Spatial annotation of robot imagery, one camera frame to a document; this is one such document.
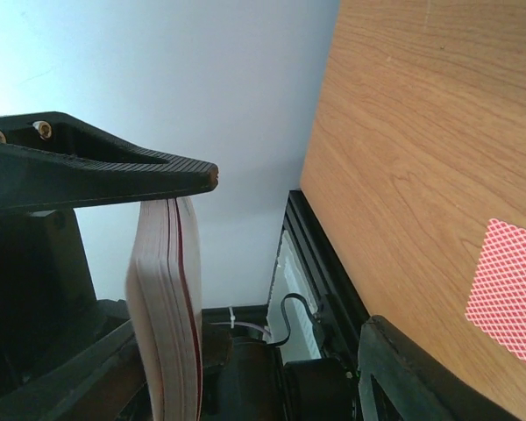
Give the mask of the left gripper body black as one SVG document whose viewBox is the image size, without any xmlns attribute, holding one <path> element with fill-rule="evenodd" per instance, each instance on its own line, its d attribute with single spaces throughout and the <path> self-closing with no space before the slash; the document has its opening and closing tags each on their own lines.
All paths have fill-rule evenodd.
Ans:
<svg viewBox="0 0 526 421">
<path fill-rule="evenodd" d="M 0 216 L 0 398 L 128 318 L 124 301 L 97 298 L 73 210 Z"/>
</svg>

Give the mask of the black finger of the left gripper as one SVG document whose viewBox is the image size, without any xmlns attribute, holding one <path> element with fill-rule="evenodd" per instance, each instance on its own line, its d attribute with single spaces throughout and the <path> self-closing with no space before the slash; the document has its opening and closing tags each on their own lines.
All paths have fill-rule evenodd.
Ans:
<svg viewBox="0 0 526 421">
<path fill-rule="evenodd" d="M 65 364 L 0 398 L 0 420 L 114 420 L 145 386 L 127 321 Z"/>
<path fill-rule="evenodd" d="M 212 191 L 216 164 L 136 146 L 58 111 L 0 116 L 0 211 L 49 211 Z"/>
</svg>

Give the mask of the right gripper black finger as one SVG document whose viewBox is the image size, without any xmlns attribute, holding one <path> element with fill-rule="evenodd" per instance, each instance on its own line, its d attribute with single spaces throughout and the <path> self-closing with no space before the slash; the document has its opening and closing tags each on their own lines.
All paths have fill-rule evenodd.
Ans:
<svg viewBox="0 0 526 421">
<path fill-rule="evenodd" d="M 516 419 L 382 316 L 372 316 L 362 325 L 358 360 L 365 420 Z"/>
</svg>

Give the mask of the red playing card deck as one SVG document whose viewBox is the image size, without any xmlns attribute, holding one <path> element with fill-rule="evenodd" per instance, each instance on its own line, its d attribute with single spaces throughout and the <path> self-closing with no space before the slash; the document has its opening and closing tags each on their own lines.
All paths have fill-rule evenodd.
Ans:
<svg viewBox="0 0 526 421">
<path fill-rule="evenodd" d="M 155 420 L 201 414 L 202 281 L 188 197 L 143 202 L 125 293 Z"/>
</svg>

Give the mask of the red card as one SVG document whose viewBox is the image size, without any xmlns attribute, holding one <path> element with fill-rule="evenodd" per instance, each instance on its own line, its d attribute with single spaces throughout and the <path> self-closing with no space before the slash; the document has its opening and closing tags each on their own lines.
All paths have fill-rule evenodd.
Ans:
<svg viewBox="0 0 526 421">
<path fill-rule="evenodd" d="M 526 364 L 526 229 L 489 220 L 466 319 Z"/>
</svg>

